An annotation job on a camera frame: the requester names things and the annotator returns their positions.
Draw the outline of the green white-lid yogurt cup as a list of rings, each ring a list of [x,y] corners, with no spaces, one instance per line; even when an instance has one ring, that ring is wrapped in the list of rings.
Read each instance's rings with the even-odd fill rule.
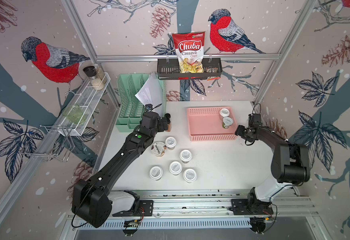
[[[224,117],[223,118],[223,124],[222,124],[222,127],[224,129],[228,129],[230,128],[232,125],[234,124],[234,120],[230,117]]]

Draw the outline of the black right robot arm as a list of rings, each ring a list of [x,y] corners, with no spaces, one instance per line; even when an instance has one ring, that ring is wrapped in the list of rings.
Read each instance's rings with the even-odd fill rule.
[[[255,141],[262,141],[273,152],[271,175],[262,184],[250,190],[249,203],[270,203],[273,197],[286,187],[300,186],[310,180],[308,147],[291,143],[265,127],[260,114],[250,114],[249,125],[239,125],[235,135],[244,139],[247,146],[253,145]]]

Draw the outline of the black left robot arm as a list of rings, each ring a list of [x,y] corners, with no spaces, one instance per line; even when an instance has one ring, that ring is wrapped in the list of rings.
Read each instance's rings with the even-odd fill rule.
[[[114,157],[88,180],[80,179],[74,184],[74,215],[95,228],[100,227],[116,206],[109,199],[113,186],[129,165],[153,144],[156,134],[168,130],[170,122],[166,116],[145,112],[140,124],[126,137]]]

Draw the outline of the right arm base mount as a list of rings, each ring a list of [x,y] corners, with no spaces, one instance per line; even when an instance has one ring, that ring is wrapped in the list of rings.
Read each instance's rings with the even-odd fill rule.
[[[250,229],[256,234],[268,231],[277,217],[272,209],[271,202],[258,200],[255,188],[250,190],[246,199],[231,199],[229,210],[235,216],[251,215]]]

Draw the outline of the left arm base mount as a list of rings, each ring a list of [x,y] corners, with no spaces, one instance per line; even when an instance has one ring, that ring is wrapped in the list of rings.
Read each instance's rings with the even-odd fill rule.
[[[112,204],[112,217],[136,217],[137,220],[127,220],[123,223],[123,233],[132,237],[144,219],[153,214],[154,201],[141,200],[141,196],[131,191],[111,192],[108,198]]]

